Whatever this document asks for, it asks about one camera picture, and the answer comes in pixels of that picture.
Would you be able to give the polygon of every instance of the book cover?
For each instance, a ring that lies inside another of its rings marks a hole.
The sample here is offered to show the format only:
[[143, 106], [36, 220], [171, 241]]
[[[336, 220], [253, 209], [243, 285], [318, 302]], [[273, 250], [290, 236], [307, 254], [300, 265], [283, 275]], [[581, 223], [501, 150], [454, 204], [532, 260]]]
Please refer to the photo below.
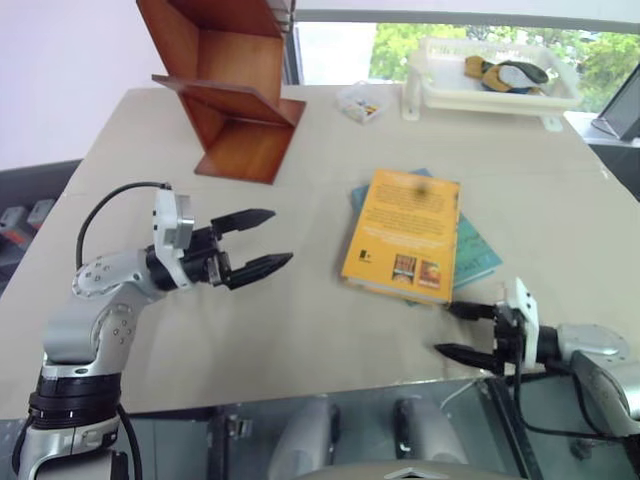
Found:
[[[431, 176], [426, 168], [420, 168], [411, 173], [424, 175], [425, 177]], [[368, 190], [369, 185], [364, 185], [351, 191], [351, 205], [356, 212], [362, 210]], [[501, 264], [502, 259], [461, 212], [460, 220], [458, 221], [458, 244], [456, 247], [453, 288], [462, 287], [491, 275], [494, 269]]]
[[377, 170], [342, 276], [408, 300], [450, 302], [459, 192], [456, 182]]

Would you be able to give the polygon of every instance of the yellow book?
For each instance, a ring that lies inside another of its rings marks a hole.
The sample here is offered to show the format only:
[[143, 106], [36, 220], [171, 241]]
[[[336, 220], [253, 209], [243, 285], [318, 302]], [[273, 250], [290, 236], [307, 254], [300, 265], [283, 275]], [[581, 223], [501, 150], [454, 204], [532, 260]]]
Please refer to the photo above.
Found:
[[416, 302], [451, 302], [459, 192], [456, 182], [377, 170], [342, 276]]

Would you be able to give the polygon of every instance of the table surface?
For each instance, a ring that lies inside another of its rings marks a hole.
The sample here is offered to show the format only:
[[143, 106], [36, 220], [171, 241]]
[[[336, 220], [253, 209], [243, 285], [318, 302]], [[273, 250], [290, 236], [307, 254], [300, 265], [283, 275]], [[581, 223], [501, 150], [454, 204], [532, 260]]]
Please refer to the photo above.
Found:
[[[349, 194], [376, 168], [428, 168], [460, 181], [462, 210], [503, 259], [455, 291], [493, 302], [520, 276], [544, 324], [600, 323], [640, 351], [640, 209], [563, 120], [431, 110], [416, 123], [391, 108], [361, 126], [337, 111], [337, 87], [286, 87], [307, 109], [274, 185], [194, 175], [202, 150], [176, 96], [131, 90], [80, 164], [0, 300], [0, 418], [21, 417], [42, 359], [47, 319], [70, 295], [80, 223], [113, 188], [167, 180], [191, 195], [196, 225], [250, 207], [277, 216], [232, 233], [238, 267], [278, 252], [282, 270], [229, 292], [199, 285], [145, 309], [123, 377], [133, 412], [201, 407], [478, 375], [439, 342], [490, 348], [489, 322], [345, 286], [339, 269], [355, 222]], [[114, 199], [92, 224], [85, 258], [152, 243], [152, 190]]]

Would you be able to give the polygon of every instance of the window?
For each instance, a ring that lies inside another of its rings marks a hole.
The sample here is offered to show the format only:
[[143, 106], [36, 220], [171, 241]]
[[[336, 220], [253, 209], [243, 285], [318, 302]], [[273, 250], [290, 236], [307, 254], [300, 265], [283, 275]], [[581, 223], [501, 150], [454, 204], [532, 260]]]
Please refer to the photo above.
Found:
[[576, 110], [601, 111], [640, 59], [640, 35], [556, 28], [417, 23], [296, 25], [301, 83], [403, 82], [407, 55], [424, 36], [544, 46], [576, 70], [583, 101]]

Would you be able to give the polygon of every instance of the white plastic tray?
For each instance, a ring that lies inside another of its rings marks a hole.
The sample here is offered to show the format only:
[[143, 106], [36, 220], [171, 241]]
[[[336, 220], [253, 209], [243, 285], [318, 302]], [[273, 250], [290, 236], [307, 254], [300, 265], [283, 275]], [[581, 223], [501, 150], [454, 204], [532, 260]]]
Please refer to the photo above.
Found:
[[[520, 115], [561, 115], [578, 105], [578, 76], [544, 47], [424, 38], [418, 51], [420, 61], [412, 66], [420, 73], [424, 103], [432, 108], [516, 113]], [[464, 60], [479, 55], [499, 63], [505, 60], [531, 62], [549, 75], [543, 94], [489, 92], [478, 79], [464, 75]]]

